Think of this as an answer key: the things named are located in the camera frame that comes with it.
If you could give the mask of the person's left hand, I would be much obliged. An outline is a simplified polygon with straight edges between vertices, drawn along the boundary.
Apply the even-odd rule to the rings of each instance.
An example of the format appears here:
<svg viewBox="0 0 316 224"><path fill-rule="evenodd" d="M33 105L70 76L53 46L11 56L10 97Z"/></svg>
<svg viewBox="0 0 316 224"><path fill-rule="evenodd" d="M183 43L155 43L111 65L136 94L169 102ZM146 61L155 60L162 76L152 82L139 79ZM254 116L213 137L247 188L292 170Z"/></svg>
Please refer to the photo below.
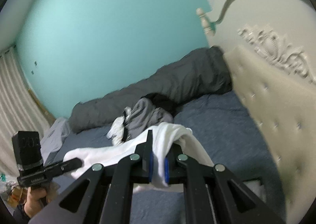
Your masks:
<svg viewBox="0 0 316 224"><path fill-rule="evenodd" d="M45 188L28 188L27 199L24 204L24 211L30 218L34 217L38 212L44 208L41 199L44 198L46 203L49 204L58 196L58 189L60 186L52 182L47 189Z"/></svg>

